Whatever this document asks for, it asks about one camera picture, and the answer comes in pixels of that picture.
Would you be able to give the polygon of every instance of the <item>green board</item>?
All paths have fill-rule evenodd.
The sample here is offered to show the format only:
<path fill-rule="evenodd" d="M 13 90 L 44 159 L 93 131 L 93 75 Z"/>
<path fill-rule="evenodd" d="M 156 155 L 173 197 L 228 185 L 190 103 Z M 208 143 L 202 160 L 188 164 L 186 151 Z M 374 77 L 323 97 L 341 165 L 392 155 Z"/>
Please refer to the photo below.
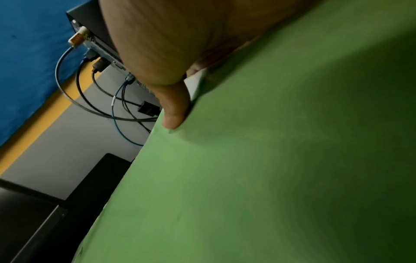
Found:
<path fill-rule="evenodd" d="M 79 263 L 416 262 L 416 1 L 330 0 L 160 120 Z"/>

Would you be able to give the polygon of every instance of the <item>black cable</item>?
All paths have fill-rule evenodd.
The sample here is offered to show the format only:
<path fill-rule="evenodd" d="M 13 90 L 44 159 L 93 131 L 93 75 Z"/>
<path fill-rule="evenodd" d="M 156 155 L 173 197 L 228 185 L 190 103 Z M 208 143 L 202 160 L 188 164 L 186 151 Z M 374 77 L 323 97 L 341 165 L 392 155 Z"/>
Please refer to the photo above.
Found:
<path fill-rule="evenodd" d="M 108 95 L 108 96 L 110 96 L 110 97 L 114 97 L 114 95 L 112 95 L 111 93 L 108 93 L 108 92 L 106 92 L 102 87 L 100 87 L 100 85 L 98 85 L 98 83 L 97 83 L 97 81 L 95 80 L 95 74 L 97 73 L 97 71 L 96 70 L 93 70 L 92 71 L 92 74 L 91 74 L 91 78 L 92 78 L 92 81 L 94 82 L 94 84 L 95 84 L 95 86 L 97 86 L 97 88 L 102 92 L 102 93 L 104 93 L 104 94 L 106 94 L 106 95 Z M 139 105 L 139 104 L 137 104 L 137 103 L 134 103 L 134 102 L 131 102 L 131 101 L 125 101 L 125 102 L 127 102 L 127 103 L 130 103 L 131 105 L 134 105 L 134 106 L 137 106 L 137 107 L 140 107 L 141 105 Z"/>
<path fill-rule="evenodd" d="M 126 94 L 126 88 L 127 86 L 123 86 L 122 90 L 121 90 L 121 103 L 123 105 L 123 108 L 130 114 L 131 117 L 133 117 L 133 119 L 137 119 L 136 116 L 133 115 L 133 113 L 131 113 L 129 106 L 127 105 L 127 101 L 125 100 L 124 96 Z M 139 125 L 141 125 L 148 133 L 151 133 L 152 131 L 149 130 L 146 126 L 144 126 L 143 123 L 141 123 L 140 121 L 137 122 Z"/>
<path fill-rule="evenodd" d="M 95 115 L 97 115 L 97 116 L 100 116 L 100 117 L 104 117 L 104 118 L 107 118 L 107 119 L 113 119 L 113 120 L 125 120 L 125 121 L 134 121 L 134 122 L 137 122 L 137 120 L 136 119 L 126 119 L 126 118 L 119 118 L 119 117 L 112 117 L 111 115 L 105 115 L 105 114 L 101 114 L 101 113 L 98 113 L 98 112 L 96 112 L 96 111 L 94 111 L 94 110 L 91 110 L 91 109 L 89 109 L 89 108 L 87 108 L 87 107 L 85 107 L 85 106 L 83 106 L 83 105 L 81 105 L 81 104 L 79 104 L 77 101 L 75 101 L 74 99 L 72 99 L 66 92 L 65 92 L 65 90 L 62 88 L 62 84 L 61 84 L 61 82 L 59 81 L 59 76 L 58 76 L 58 74 L 59 74 L 59 69 L 60 69 L 60 67 L 61 67 L 61 64 L 62 64 L 62 62 L 63 62 L 63 60 L 66 58 L 66 56 L 68 56 L 68 54 L 71 52 L 73 50 L 73 48 L 72 47 L 70 47 L 70 48 L 68 48 L 63 54 L 62 54 L 62 56 L 59 58 L 59 60 L 58 60 L 58 62 L 56 63 L 56 67 L 55 67 L 55 81 L 56 81 L 56 84 L 58 85 L 58 88 L 59 88 L 59 90 L 60 90 L 60 92 L 62 93 L 62 95 L 64 95 L 68 100 L 70 100 L 73 104 L 75 104 L 76 106 L 78 106 L 78 107 L 80 107 L 81 109 L 83 109 L 83 110 L 85 110 L 85 111 L 87 111 L 87 112 L 89 112 L 89 113 L 92 113 L 92 114 L 95 114 Z M 156 119 L 157 118 L 154 118 L 154 117 L 152 117 L 152 118 L 147 118 L 147 119 L 138 119 L 139 121 L 142 121 L 142 122 L 145 122 L 145 121 L 149 121 L 149 122 L 154 122 L 154 121 L 156 121 Z"/>

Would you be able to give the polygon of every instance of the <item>blue fabric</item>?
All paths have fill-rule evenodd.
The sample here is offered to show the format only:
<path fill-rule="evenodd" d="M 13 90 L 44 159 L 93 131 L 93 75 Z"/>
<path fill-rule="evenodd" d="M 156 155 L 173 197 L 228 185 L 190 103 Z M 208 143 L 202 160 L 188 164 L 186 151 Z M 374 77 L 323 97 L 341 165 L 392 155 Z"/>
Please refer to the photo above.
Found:
<path fill-rule="evenodd" d="M 65 12 L 83 2 L 1 1 L 0 146 L 57 89 L 55 65 L 74 33 Z M 62 81 L 74 73 L 84 50 L 76 50 L 65 59 Z"/>

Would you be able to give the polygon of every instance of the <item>hand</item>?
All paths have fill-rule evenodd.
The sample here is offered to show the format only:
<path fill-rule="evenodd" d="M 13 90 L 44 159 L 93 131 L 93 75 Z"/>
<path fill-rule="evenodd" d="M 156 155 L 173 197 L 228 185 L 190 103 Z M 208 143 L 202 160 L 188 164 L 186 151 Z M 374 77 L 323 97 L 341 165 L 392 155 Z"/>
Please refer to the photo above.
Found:
<path fill-rule="evenodd" d="M 186 118 L 182 76 L 225 57 L 311 0 L 101 0 L 110 35 L 127 68 L 159 99 L 163 126 Z"/>

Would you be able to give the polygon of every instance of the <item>green paper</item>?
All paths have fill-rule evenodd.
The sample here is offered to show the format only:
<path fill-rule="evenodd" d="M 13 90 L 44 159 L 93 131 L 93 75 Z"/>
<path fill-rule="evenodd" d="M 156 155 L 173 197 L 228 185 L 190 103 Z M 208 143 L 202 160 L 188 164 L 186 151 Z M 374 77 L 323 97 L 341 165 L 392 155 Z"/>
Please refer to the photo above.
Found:
<path fill-rule="evenodd" d="M 323 2 L 198 92 L 76 262 L 416 262 L 415 0 Z"/>

